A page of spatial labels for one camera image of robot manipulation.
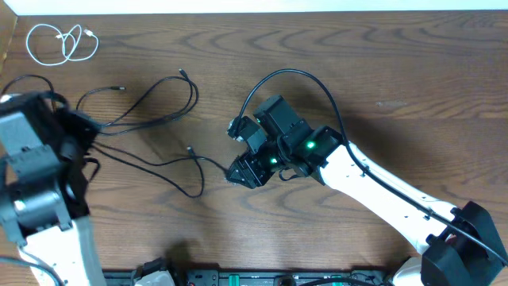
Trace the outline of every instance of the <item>wooden table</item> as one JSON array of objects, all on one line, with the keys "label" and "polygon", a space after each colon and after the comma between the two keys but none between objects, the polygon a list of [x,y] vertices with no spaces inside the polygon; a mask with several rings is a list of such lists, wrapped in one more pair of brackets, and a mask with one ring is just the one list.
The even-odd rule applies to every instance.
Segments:
[{"label": "wooden table", "polygon": [[[64,30],[87,26],[101,39],[96,56],[55,68],[36,64],[25,36],[41,22]],[[60,57],[53,37],[50,30],[34,34],[42,60]],[[350,138],[368,156],[432,196],[486,207],[508,245],[507,39],[506,12],[21,17],[2,84],[26,73],[47,76],[73,104],[90,89],[127,86],[87,101],[85,110],[106,120],[184,68],[201,95],[188,116],[98,140],[152,161],[176,158],[192,145],[228,165],[245,149],[225,131],[248,92],[276,69],[305,69],[332,91]],[[82,54],[93,44],[83,42]],[[35,79],[13,88],[46,89]],[[187,92],[185,83],[165,83],[128,120],[178,110]],[[337,128],[321,90],[297,75],[268,82],[248,112],[275,94],[312,126]],[[204,196],[188,199],[153,176],[94,155],[103,168],[87,202],[105,269],[131,269],[164,255],[234,269],[396,269],[415,254],[383,220],[312,179],[274,177],[249,190],[227,184],[207,164]],[[191,162],[156,171],[198,192]],[[0,251],[15,254],[3,234]],[[3,284],[34,283],[26,269],[0,269]],[[505,270],[495,285],[507,283]]]}]

